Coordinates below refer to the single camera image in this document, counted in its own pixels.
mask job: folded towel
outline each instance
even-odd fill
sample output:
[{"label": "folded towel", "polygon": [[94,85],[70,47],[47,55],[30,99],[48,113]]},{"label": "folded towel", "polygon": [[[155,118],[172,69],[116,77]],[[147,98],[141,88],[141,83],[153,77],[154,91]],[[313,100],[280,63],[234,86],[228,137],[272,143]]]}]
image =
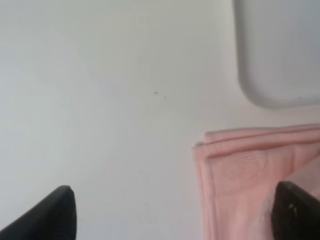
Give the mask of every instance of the folded towel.
[{"label": "folded towel", "polygon": [[320,125],[209,132],[193,154],[205,239],[270,240],[275,187],[320,156]]}]

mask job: black plastic piece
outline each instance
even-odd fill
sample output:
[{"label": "black plastic piece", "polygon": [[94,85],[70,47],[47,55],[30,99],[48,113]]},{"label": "black plastic piece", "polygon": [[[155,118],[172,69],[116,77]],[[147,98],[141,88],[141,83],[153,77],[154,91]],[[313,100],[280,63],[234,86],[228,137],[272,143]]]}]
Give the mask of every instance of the black plastic piece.
[{"label": "black plastic piece", "polygon": [[76,235],[75,195],[69,186],[60,186],[0,231],[0,240],[75,240]]},{"label": "black plastic piece", "polygon": [[294,183],[280,182],[271,223],[274,240],[319,240],[320,202]]}]

